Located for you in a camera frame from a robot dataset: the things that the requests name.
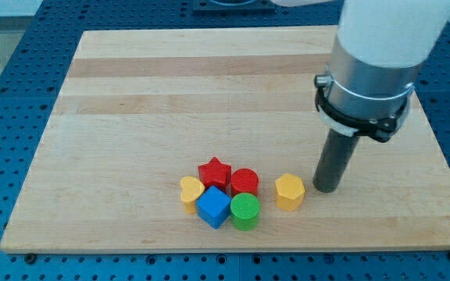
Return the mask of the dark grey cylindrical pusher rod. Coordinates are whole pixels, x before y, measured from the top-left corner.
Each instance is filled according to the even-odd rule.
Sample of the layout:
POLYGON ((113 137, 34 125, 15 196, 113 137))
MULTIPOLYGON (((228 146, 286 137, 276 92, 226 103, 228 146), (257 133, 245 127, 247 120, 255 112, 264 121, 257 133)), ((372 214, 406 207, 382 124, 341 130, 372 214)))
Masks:
POLYGON ((345 136, 330 129, 312 183, 323 193, 336 191, 352 157, 359 137, 345 136))

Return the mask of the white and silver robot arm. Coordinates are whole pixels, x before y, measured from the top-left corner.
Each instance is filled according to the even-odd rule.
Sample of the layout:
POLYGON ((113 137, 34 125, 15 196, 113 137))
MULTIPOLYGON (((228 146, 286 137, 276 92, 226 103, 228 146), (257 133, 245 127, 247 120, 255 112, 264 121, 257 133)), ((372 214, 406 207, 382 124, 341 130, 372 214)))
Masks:
POLYGON ((330 61, 314 77, 329 127, 312 183, 335 191, 360 137, 388 142, 405 121, 419 71, 450 19, 450 0, 346 0, 330 61))

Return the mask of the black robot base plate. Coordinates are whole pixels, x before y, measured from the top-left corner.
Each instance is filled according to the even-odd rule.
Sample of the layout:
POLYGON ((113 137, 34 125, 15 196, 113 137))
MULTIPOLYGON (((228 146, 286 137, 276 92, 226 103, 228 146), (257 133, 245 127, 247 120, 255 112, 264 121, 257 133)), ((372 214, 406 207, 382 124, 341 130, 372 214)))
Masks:
POLYGON ((193 12, 273 12, 269 0, 190 0, 193 12))

